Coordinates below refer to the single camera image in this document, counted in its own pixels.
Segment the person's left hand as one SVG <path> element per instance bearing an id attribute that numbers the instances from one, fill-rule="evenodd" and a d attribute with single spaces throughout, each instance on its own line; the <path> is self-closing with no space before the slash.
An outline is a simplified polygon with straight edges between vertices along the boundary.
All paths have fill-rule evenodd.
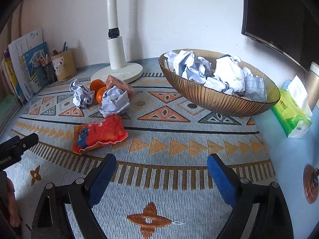
<path id="1" fill-rule="evenodd" d="M 6 178 L 7 182 L 7 190 L 8 190 L 8 197 L 7 197 L 7 207 L 10 215 L 10 225 L 13 228 L 17 228 L 20 226 L 20 216 L 18 214 L 18 206 L 15 198 L 15 188 L 12 181 L 9 178 Z"/>

